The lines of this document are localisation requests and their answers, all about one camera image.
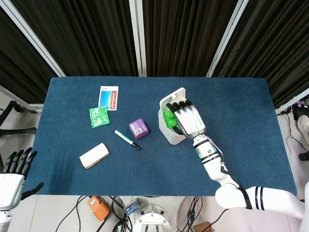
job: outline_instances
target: black stripe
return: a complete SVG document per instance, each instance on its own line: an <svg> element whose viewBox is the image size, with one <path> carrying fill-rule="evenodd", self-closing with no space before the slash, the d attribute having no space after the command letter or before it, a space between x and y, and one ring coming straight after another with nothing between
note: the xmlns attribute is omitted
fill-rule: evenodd
<svg viewBox="0 0 309 232"><path fill-rule="evenodd" d="M261 198L261 209L264 210L264 205L263 205L263 187L261 187L260 198Z"/></svg>
<svg viewBox="0 0 309 232"><path fill-rule="evenodd" d="M204 140L204 141L202 141L202 142L199 142L198 144L194 145L193 147L194 147L194 149L195 149L195 148L197 148L198 146L200 146L200 145L202 145L202 144L204 144L204 143L206 143L206 142L208 142L208 141L209 141L209 139L206 139L206 140Z"/></svg>
<svg viewBox="0 0 309 232"><path fill-rule="evenodd" d="M211 159L209 159L209 160L207 160L207 161L204 161L204 162L202 162L202 164L208 163L209 161L212 161L213 159L218 158L218 157L220 157L220 155L217 155L217 156L214 157L214 158L211 158Z"/></svg>
<svg viewBox="0 0 309 232"><path fill-rule="evenodd" d="M207 159L208 157L215 155L215 154L218 154L218 152L215 151L214 153L211 153L210 155L201 158L201 161L203 161L204 159Z"/></svg>
<svg viewBox="0 0 309 232"><path fill-rule="evenodd" d="M255 187L255 207L256 207L257 209L259 209L259 204L258 204L258 202L257 202L257 189L258 189L258 188L259 188L258 186Z"/></svg>

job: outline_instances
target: black curtain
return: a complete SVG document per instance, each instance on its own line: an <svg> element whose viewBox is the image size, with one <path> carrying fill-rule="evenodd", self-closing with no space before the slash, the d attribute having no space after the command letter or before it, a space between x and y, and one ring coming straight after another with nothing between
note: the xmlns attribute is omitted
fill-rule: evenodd
<svg viewBox="0 0 309 232"><path fill-rule="evenodd" d="M309 1L251 0L213 76L266 78L275 107L309 87Z"/></svg>
<svg viewBox="0 0 309 232"><path fill-rule="evenodd" d="M237 0L143 0L148 76L206 76Z"/></svg>
<svg viewBox="0 0 309 232"><path fill-rule="evenodd" d="M56 74L0 8L0 85L28 103L43 103Z"/></svg>
<svg viewBox="0 0 309 232"><path fill-rule="evenodd" d="M128 0L13 0L67 76L137 76Z"/></svg>

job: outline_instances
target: green object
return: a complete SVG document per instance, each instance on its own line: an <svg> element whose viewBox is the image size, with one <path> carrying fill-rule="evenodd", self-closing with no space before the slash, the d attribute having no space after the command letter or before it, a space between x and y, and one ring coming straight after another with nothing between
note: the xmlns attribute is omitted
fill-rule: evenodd
<svg viewBox="0 0 309 232"><path fill-rule="evenodd" d="M110 123L108 118L107 107L98 107L89 109L91 127L99 127Z"/></svg>
<svg viewBox="0 0 309 232"><path fill-rule="evenodd" d="M178 125L177 119L175 118L172 111L164 111L163 117L168 128L176 127Z"/></svg>

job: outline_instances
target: orange device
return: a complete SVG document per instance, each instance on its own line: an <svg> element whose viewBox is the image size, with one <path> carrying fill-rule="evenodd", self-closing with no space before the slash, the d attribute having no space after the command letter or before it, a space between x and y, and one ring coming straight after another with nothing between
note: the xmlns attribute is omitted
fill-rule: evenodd
<svg viewBox="0 0 309 232"><path fill-rule="evenodd" d="M108 215L110 210L108 207L104 204L104 202L101 200L98 196L92 196L88 200L88 205L93 211L93 214L99 219L100 221L103 221L104 218Z"/></svg>

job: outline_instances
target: chair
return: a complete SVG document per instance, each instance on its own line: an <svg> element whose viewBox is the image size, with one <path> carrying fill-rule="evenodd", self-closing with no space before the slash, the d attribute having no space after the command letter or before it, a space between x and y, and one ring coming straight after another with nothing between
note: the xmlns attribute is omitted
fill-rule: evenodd
<svg viewBox="0 0 309 232"><path fill-rule="evenodd" d="M0 115L0 127L13 108L17 112L20 112L20 113L24 111L24 109L17 102L10 101L10 103L8 104L6 109ZM37 131L36 127L26 128L26 129L15 129L15 130L0 129L0 138L4 135L11 135L11 134L35 134L36 131ZM2 170L2 168L3 168L3 161L2 161L2 157L0 155L0 170Z"/></svg>

